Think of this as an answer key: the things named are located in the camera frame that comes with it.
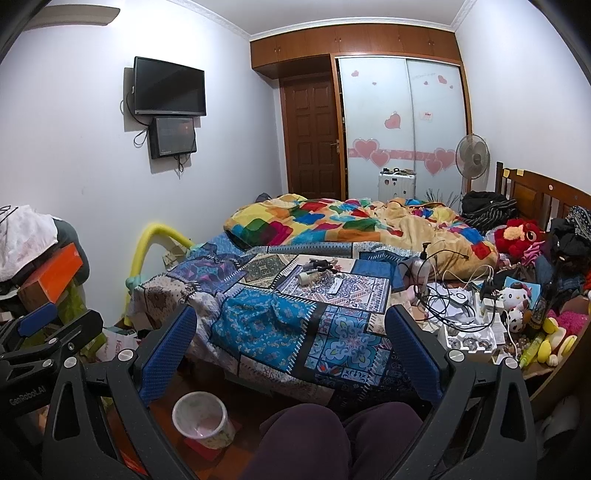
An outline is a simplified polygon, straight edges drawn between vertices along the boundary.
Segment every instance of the frosted glass door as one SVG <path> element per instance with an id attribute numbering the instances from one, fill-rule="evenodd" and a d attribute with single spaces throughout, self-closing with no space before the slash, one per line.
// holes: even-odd
<path id="1" fill-rule="evenodd" d="M 414 168 L 413 108 L 406 60 L 339 59 L 349 198 L 378 199 L 384 167 Z"/>
<path id="2" fill-rule="evenodd" d="M 466 110 L 460 69 L 453 65 L 407 60 L 413 94 L 417 172 L 416 196 L 427 192 L 447 204 L 462 193 L 456 147 L 466 135 Z M 459 202 L 448 205 L 457 210 Z"/>

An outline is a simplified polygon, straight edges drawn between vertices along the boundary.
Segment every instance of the blue patterned blanket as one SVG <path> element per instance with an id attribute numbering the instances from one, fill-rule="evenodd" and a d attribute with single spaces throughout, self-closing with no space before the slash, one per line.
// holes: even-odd
<path id="1" fill-rule="evenodd" d="M 343 283 L 332 294 L 330 274 L 298 285 L 309 255 L 274 248 L 240 255 L 205 244 L 137 287 L 128 313 L 157 327 L 178 303 L 191 304 L 199 321 L 190 356 L 301 401 L 354 411 L 416 398 L 384 331 L 390 295 L 402 289 L 400 256 L 365 248 L 339 258 Z"/>

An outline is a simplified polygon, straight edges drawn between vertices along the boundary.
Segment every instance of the bedspread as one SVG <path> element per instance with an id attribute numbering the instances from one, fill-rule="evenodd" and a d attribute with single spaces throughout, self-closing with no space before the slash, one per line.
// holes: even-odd
<path id="1" fill-rule="evenodd" d="M 481 265 L 494 267 L 498 253 L 476 229 L 441 203 L 394 199 L 306 200 L 297 195 L 254 203 L 230 217 L 224 230 L 249 246 L 306 242 L 380 242 L 437 254 L 441 272 L 469 278 Z"/>
<path id="2" fill-rule="evenodd" d="M 400 257 L 375 248 L 365 253 L 381 261 L 339 258 L 344 279 L 332 294 L 331 274 L 298 285 L 309 255 L 273 247 L 218 254 L 206 244 L 138 286 L 128 314 L 147 315 L 158 327 L 179 303 L 190 304 L 198 320 L 190 356 L 303 402 L 350 413 L 416 399 L 384 330 L 392 291 L 403 289 L 392 263 Z"/>

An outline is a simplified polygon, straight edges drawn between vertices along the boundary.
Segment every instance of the stuffed toy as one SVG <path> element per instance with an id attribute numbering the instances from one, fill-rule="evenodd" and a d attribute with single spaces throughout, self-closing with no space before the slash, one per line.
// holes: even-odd
<path id="1" fill-rule="evenodd" d="M 577 335 L 585 326 L 586 319 L 586 315 L 580 313 L 563 312 L 557 316 L 550 310 L 548 317 L 542 324 L 542 328 L 548 333 L 548 336 L 538 351 L 538 362 L 557 367 L 573 347 Z"/>
<path id="2" fill-rule="evenodd" d="M 524 252 L 534 243 L 541 240 L 542 231 L 535 220 L 513 218 L 507 221 L 505 228 L 495 231 L 496 249 L 509 254 L 513 259 L 520 260 Z"/>
<path id="3" fill-rule="evenodd" d="M 589 321 L 587 315 L 576 312 L 562 312 L 560 315 L 556 315 L 554 310 L 550 310 L 547 317 L 556 319 L 558 326 L 566 330 L 566 336 L 580 334 Z"/>
<path id="4" fill-rule="evenodd" d="M 526 314 L 530 306 L 530 297 L 531 290 L 520 282 L 513 282 L 509 287 L 501 290 L 499 300 L 503 302 L 503 310 L 507 312 L 507 322 L 511 332 L 521 332 L 528 323 L 531 315 Z"/>

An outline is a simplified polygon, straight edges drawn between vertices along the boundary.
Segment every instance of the screw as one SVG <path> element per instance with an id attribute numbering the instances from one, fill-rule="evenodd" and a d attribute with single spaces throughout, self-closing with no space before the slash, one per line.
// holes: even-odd
<path id="1" fill-rule="evenodd" d="M 515 360 L 511 356 L 508 356 L 507 358 L 505 358 L 505 365 L 508 366 L 509 368 L 517 368 L 519 366 L 519 364 L 517 363 L 517 360 Z"/>
<path id="2" fill-rule="evenodd" d="M 134 355 L 134 351 L 133 350 L 126 349 L 126 350 L 121 350 L 119 352 L 119 355 L 117 355 L 117 358 L 119 360 L 121 360 L 122 362 L 126 362 L 127 360 L 129 360 L 130 358 L 132 358 L 133 355 Z"/>
<path id="3" fill-rule="evenodd" d="M 459 350 L 452 350 L 449 352 L 449 358 L 454 362 L 463 362 L 464 361 L 464 354 Z"/>
<path id="4" fill-rule="evenodd" d="M 76 357 L 75 356 L 69 356 L 68 358 L 66 358 L 66 361 L 64 362 L 64 367 L 66 368 L 72 368 L 74 365 L 76 365 Z"/>

